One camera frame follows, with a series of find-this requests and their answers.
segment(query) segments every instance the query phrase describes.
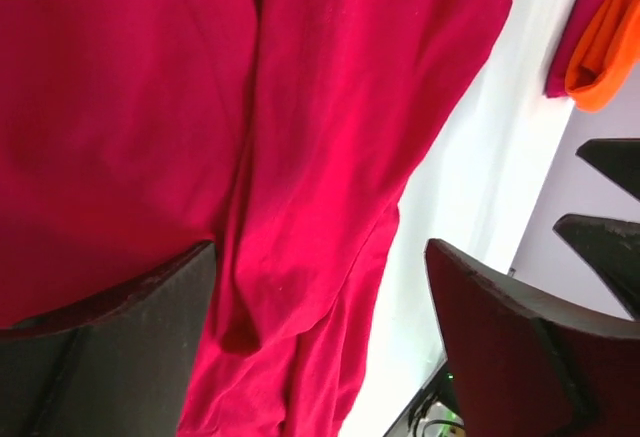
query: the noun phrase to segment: white wall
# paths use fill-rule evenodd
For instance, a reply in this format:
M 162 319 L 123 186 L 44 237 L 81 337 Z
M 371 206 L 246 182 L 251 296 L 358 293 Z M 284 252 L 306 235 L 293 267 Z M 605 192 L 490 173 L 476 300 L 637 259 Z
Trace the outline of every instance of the white wall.
M 571 115 L 513 268 L 516 278 L 549 293 L 626 317 L 596 274 L 552 231 L 567 213 L 640 221 L 640 202 L 575 156 L 580 145 L 596 137 L 640 137 L 640 67 L 604 110 Z

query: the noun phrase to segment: red shirt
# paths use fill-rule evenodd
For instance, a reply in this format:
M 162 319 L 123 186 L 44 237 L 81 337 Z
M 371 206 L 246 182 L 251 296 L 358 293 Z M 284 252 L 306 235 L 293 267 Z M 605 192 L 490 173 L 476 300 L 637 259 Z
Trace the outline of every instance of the red shirt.
M 0 323 L 198 239 L 179 434 L 335 435 L 397 200 L 512 0 L 0 0 Z

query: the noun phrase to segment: orange cloth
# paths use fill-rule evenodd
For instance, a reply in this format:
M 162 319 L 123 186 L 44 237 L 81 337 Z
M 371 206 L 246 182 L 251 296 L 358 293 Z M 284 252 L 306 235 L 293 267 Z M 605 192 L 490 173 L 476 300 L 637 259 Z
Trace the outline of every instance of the orange cloth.
M 640 59 L 640 0 L 605 0 L 580 38 L 565 79 L 588 112 L 602 109 Z

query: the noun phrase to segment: fabric fold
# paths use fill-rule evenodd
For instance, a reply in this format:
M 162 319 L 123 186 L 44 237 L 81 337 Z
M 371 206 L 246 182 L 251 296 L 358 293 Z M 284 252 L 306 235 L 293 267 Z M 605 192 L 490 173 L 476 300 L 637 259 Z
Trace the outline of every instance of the fabric fold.
M 597 112 L 640 58 L 640 0 L 605 0 L 580 38 L 565 86 L 576 105 Z
M 586 30 L 593 16 L 604 0 L 576 0 L 567 24 L 562 32 L 558 46 L 553 55 L 553 60 L 549 66 L 545 94 L 547 97 L 565 97 L 567 90 L 564 80 L 567 75 L 569 61 L 580 37 Z

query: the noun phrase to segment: red t-shirt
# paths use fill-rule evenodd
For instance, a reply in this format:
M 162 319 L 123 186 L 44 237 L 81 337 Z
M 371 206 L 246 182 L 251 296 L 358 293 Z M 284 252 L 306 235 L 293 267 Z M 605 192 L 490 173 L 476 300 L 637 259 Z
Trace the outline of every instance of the red t-shirt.
M 182 437 L 335 435 L 512 0 L 0 0 L 0 324 L 221 251 Z

